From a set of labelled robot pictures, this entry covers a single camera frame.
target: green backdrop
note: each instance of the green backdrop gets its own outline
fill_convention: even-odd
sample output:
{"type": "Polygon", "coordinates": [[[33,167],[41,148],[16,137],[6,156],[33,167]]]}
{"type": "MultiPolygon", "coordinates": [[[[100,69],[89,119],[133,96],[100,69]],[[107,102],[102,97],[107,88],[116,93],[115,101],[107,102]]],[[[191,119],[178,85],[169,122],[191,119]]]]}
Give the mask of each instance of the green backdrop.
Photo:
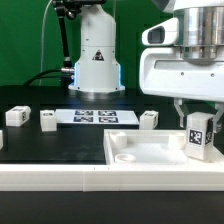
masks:
{"type": "MultiPolygon", "coordinates": [[[[20,85],[40,72],[41,28],[48,0],[7,0],[0,7],[0,85],[20,85]]],[[[103,6],[113,14],[114,1],[103,6]]],[[[138,87],[139,60],[144,46],[142,32],[170,15],[161,13],[150,0],[117,0],[116,58],[122,66],[122,83],[138,87]]],[[[80,55],[80,19],[66,21],[73,62],[80,55]]],[[[45,33],[44,70],[62,66],[62,48],[58,20],[50,8],[45,33]]],[[[43,85],[58,82],[44,80],[43,85]]]]}

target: black tabletop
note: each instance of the black tabletop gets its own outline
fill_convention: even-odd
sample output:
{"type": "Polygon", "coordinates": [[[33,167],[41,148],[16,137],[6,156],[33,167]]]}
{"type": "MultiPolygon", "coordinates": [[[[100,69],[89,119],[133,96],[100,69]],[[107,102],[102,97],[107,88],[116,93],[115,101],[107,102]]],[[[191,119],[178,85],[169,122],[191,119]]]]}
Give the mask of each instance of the black tabletop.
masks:
{"type": "MultiPolygon", "coordinates": [[[[189,109],[214,112],[204,102],[192,101],[189,109]]],[[[0,128],[4,147],[0,163],[5,164],[105,164],[104,129],[138,129],[137,125],[58,125],[57,132],[44,133],[40,127],[40,110],[88,109],[131,110],[139,117],[146,110],[159,111],[159,129],[180,129],[173,99],[144,96],[128,90],[124,97],[111,100],[84,100],[69,96],[59,87],[1,87],[0,128]],[[30,106],[31,118],[21,127],[6,127],[5,112],[14,106],[30,106]]],[[[222,134],[216,144],[222,150],[222,134]]]]}
{"type": "MultiPolygon", "coordinates": [[[[0,87],[2,164],[105,164],[104,128],[136,126],[61,125],[44,134],[39,112],[44,109],[145,110],[160,113],[159,129],[180,129],[173,99],[144,96],[128,90],[113,100],[88,101],[70,97],[58,87],[0,87]],[[5,112],[17,105],[32,109],[20,128],[5,126],[5,112]]],[[[190,112],[214,113],[208,104],[188,103],[190,112]]],[[[223,132],[215,145],[224,151],[223,132]]],[[[106,223],[106,224],[222,224],[223,192],[0,192],[0,223],[106,223]]]]}

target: white cube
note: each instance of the white cube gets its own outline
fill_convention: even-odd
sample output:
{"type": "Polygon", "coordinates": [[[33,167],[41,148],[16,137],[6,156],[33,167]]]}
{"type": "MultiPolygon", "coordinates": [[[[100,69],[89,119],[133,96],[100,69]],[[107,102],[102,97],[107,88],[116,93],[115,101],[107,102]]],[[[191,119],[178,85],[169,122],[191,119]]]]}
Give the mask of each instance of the white cube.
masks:
{"type": "Polygon", "coordinates": [[[40,125],[43,132],[57,131],[57,118],[53,110],[40,111],[40,125]]]}
{"type": "Polygon", "coordinates": [[[5,113],[6,126],[20,127],[30,119],[31,109],[28,106],[16,106],[5,113]]]}
{"type": "Polygon", "coordinates": [[[159,112],[157,111],[145,111],[140,116],[139,129],[141,130],[153,130],[158,125],[159,112]]]}
{"type": "Polygon", "coordinates": [[[199,159],[209,159],[213,149],[214,133],[212,126],[213,114],[196,112],[187,117],[186,155],[199,159]]]}

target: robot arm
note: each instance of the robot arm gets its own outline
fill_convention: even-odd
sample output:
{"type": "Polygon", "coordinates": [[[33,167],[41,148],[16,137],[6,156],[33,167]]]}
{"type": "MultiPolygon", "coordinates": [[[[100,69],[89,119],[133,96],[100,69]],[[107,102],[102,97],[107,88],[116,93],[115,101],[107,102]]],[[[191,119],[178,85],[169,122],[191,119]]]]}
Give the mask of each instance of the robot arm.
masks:
{"type": "Polygon", "coordinates": [[[177,0],[152,0],[152,2],[163,12],[172,13],[177,0]]]}
{"type": "Polygon", "coordinates": [[[76,16],[79,13],[81,13],[81,7],[83,5],[104,4],[105,2],[106,0],[63,0],[63,1],[54,0],[52,2],[58,16],[60,30],[61,30],[61,39],[62,39],[65,68],[71,68],[72,62],[69,55],[64,17],[66,16],[69,20],[74,20],[76,16]]]}
{"type": "Polygon", "coordinates": [[[224,0],[152,0],[174,18],[146,30],[140,63],[144,93],[175,98],[182,118],[182,99],[216,102],[213,131],[220,132],[224,114],[224,0]]]}

